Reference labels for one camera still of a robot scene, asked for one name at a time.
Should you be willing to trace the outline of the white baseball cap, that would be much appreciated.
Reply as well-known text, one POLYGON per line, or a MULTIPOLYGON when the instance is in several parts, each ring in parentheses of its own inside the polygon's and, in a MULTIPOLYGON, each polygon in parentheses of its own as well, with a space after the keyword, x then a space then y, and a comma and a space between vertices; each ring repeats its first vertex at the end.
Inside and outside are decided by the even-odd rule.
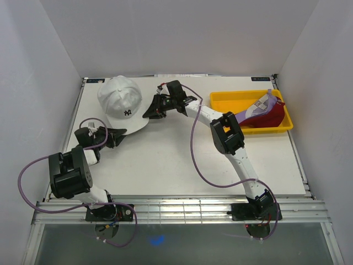
POLYGON ((126 135, 143 129, 149 122, 143 117, 148 106, 138 84, 125 76, 105 81, 98 89, 97 99, 110 127, 125 129, 126 135))

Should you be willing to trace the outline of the lavender cap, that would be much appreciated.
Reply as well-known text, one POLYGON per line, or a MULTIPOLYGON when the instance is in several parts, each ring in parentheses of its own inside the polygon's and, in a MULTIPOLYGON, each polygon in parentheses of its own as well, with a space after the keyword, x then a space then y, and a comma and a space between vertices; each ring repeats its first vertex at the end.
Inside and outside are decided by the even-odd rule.
POLYGON ((272 95, 272 91, 269 89, 264 96, 258 99, 250 107, 240 113, 237 113, 235 115, 236 120, 240 124, 241 122, 250 118, 268 114, 277 103, 277 101, 277 97, 272 95))

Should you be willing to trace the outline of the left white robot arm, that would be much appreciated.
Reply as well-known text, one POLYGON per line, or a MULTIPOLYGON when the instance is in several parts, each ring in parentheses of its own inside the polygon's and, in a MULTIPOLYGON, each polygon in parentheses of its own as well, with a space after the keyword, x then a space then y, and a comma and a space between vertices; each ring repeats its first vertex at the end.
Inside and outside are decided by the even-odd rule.
POLYGON ((120 220, 124 208, 114 205, 109 192, 93 184, 89 167, 100 162, 100 150, 117 147, 126 129, 82 127, 74 132, 78 145, 49 156, 50 187, 56 198, 77 199, 98 220, 120 220))

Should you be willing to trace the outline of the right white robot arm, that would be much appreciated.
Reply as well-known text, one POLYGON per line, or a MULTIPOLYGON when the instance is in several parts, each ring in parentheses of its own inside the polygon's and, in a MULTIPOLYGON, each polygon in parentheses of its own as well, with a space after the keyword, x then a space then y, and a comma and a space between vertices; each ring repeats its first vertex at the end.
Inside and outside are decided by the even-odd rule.
POLYGON ((231 112, 220 113, 203 105, 203 99, 200 95, 194 92, 193 96, 187 96, 184 91, 185 88, 186 86, 178 80, 160 84, 157 87, 157 93, 153 96, 151 105, 143 114, 143 117, 162 119, 167 116, 167 111, 175 109, 178 113, 193 118, 190 152, 192 162, 199 176, 207 184, 216 188, 243 185, 250 215, 255 219, 262 219, 264 216, 269 215, 270 209, 274 207, 276 214, 272 217, 278 220, 280 208, 277 200, 268 185, 258 178, 248 158, 244 135, 236 120, 236 116, 231 112), (211 183, 202 175, 196 164, 193 145, 194 131, 198 121, 210 128, 215 148, 229 160, 240 179, 239 182, 229 185, 218 185, 211 183))

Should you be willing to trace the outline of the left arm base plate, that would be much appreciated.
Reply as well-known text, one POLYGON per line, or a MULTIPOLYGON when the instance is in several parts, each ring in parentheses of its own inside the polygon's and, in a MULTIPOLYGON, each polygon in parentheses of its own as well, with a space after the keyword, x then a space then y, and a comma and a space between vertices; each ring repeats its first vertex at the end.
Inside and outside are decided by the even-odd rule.
POLYGON ((87 208, 85 221, 132 221, 132 210, 124 205, 105 205, 97 209, 87 208))

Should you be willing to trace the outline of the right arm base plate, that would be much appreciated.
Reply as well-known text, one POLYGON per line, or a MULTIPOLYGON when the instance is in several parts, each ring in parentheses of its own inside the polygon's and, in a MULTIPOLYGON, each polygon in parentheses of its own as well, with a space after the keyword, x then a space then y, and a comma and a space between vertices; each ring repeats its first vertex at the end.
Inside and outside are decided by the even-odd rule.
POLYGON ((282 220, 280 205, 272 204, 265 210, 256 210, 250 203, 234 203, 231 204, 231 210, 227 212, 232 216, 233 221, 245 220, 282 220))

